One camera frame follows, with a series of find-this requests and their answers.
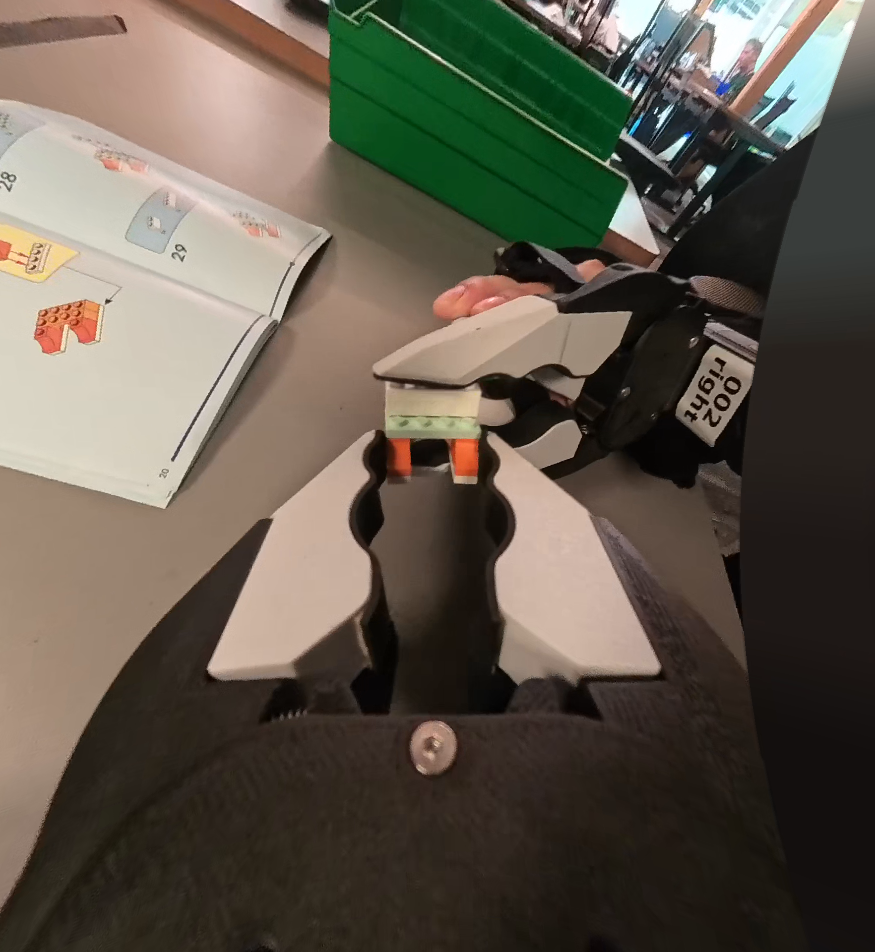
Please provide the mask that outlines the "small lego assembly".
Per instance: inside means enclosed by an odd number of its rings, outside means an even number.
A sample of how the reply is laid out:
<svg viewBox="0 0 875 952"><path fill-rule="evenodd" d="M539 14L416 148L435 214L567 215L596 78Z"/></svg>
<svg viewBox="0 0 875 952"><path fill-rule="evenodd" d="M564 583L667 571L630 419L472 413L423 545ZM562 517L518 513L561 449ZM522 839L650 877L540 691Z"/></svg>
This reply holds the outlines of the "small lego assembly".
<svg viewBox="0 0 875 952"><path fill-rule="evenodd" d="M388 381L384 396L384 435L388 443L390 481L412 478L412 446L420 442L444 444L448 469L456 484L479 482L479 422L481 393L476 385L462 388L422 387Z"/></svg>

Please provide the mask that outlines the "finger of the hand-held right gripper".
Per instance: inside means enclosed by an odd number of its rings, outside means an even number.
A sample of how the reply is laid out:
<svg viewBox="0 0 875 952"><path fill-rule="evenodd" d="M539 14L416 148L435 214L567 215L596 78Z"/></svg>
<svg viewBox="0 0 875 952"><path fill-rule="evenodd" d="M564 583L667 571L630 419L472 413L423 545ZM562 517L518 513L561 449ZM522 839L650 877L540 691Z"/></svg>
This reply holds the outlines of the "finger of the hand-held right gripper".
<svg viewBox="0 0 875 952"><path fill-rule="evenodd" d="M583 396L584 377L542 367L523 377L503 374L479 381L479 422L547 476L558 479L609 456L598 440L600 405Z"/></svg>
<svg viewBox="0 0 875 952"><path fill-rule="evenodd" d="M468 387L545 367L585 378L618 348L631 318L630 310L565 313L553 301L520 297L415 339L374 363L372 373L427 387Z"/></svg>

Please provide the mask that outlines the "lego instruction booklet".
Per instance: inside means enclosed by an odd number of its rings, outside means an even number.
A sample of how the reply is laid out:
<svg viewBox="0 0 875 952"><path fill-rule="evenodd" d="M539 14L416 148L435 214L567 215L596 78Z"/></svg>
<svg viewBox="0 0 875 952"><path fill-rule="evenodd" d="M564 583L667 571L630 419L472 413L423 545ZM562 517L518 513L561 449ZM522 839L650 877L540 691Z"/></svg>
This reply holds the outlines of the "lego instruction booklet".
<svg viewBox="0 0 875 952"><path fill-rule="evenodd" d="M330 238L0 100L0 467L166 507Z"/></svg>

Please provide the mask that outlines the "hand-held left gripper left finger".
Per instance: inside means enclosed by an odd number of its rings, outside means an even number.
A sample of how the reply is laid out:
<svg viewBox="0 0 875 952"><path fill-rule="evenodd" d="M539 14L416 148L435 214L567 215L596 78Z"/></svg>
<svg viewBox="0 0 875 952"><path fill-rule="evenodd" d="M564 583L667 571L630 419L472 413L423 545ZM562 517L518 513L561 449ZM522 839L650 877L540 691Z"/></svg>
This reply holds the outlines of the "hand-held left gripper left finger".
<svg viewBox="0 0 875 952"><path fill-rule="evenodd" d="M394 674L396 634L371 545L383 525L384 434L343 450L269 519L207 665L218 681Z"/></svg>

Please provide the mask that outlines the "person's right hand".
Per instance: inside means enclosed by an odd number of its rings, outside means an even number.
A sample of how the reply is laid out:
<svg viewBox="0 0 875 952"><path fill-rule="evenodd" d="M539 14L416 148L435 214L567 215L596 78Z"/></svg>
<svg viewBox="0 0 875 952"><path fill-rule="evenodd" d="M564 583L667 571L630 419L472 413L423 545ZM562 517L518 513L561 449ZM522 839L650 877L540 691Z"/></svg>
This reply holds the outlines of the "person's right hand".
<svg viewBox="0 0 875 952"><path fill-rule="evenodd" d="M476 276L440 294L433 304L433 314L453 322L521 297L545 296L553 290L548 284L519 282L503 275Z"/></svg>

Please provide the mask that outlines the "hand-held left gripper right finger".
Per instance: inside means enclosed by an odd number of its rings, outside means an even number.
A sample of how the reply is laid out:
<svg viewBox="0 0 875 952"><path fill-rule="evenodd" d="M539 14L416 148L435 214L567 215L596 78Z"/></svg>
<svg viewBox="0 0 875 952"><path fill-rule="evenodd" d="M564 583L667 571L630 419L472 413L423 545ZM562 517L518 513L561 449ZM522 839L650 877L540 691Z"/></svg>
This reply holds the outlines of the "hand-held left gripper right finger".
<svg viewBox="0 0 875 952"><path fill-rule="evenodd" d="M590 512L499 437L488 447L510 519L494 564L500 669L515 683L656 678L661 663Z"/></svg>

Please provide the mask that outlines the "white sheet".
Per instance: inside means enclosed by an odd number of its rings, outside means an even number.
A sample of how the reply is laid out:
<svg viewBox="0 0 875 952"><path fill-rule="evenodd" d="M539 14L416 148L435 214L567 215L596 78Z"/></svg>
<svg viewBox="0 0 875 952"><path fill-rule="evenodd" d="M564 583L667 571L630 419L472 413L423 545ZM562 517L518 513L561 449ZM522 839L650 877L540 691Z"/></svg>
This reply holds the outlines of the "white sheet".
<svg viewBox="0 0 875 952"><path fill-rule="evenodd" d="M610 253L641 267L650 266L659 255L658 243L631 181L627 182L602 244Z"/></svg>

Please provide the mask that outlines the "person's dark torso clothing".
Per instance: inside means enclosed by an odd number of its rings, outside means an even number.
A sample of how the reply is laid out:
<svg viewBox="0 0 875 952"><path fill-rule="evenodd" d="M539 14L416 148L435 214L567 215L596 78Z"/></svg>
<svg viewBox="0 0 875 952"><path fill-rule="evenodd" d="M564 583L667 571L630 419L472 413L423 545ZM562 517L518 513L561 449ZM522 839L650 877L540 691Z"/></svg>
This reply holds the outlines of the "person's dark torso clothing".
<svg viewBox="0 0 875 952"><path fill-rule="evenodd" d="M753 709L810 950L875 950L875 2L769 295L744 452Z"/></svg>

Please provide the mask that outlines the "wooden post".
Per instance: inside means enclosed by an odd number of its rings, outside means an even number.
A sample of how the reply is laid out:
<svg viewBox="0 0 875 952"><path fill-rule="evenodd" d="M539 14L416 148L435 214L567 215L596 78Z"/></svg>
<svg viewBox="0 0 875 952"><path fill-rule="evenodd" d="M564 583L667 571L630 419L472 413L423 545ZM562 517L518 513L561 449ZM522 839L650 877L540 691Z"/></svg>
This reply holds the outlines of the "wooden post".
<svg viewBox="0 0 875 952"><path fill-rule="evenodd" d="M803 48L837 3L837 1L806 1L803 3L798 10L799 16L772 49L765 62L755 72L752 80L729 105L729 110L732 113L738 116L747 116L752 113L764 93Z"/></svg>

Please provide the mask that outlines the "green plastic bin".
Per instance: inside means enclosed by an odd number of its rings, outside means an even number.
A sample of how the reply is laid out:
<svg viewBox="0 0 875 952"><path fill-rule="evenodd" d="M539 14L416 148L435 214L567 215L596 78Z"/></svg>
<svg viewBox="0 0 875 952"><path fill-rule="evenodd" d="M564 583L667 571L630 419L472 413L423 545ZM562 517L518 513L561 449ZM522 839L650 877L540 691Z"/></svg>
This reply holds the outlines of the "green plastic bin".
<svg viewBox="0 0 875 952"><path fill-rule="evenodd" d="M332 140L508 242L601 243L631 99L492 1L332 2Z"/></svg>

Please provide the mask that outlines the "background table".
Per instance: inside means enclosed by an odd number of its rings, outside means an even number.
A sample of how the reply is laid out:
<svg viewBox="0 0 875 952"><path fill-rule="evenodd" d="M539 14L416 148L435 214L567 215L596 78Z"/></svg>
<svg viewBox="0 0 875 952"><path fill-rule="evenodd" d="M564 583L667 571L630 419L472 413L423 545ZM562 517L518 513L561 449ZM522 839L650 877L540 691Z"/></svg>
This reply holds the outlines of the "background table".
<svg viewBox="0 0 875 952"><path fill-rule="evenodd" d="M741 164L751 166L752 162L746 159L748 155L760 156L761 164L765 166L786 149L746 117L736 113L714 93L705 89L692 89L686 96L706 102L708 109L705 113L700 113L698 122L675 154L670 163L671 173L678 179L691 160L698 158L701 152L717 152L720 161L711 178L695 192L692 200L663 232L673 240L682 235L709 198L719 191L725 192L725 182L741 183L736 169Z"/></svg>

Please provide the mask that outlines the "person's right forearm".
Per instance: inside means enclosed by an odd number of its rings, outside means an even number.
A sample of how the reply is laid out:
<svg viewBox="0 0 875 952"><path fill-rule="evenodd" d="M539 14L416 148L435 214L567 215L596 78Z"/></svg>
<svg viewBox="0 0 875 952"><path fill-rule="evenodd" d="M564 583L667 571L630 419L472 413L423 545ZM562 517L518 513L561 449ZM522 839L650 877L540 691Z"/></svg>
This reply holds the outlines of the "person's right forearm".
<svg viewBox="0 0 875 952"><path fill-rule="evenodd" d="M816 136L815 129L724 197L685 232L659 271L724 279L767 298Z"/></svg>

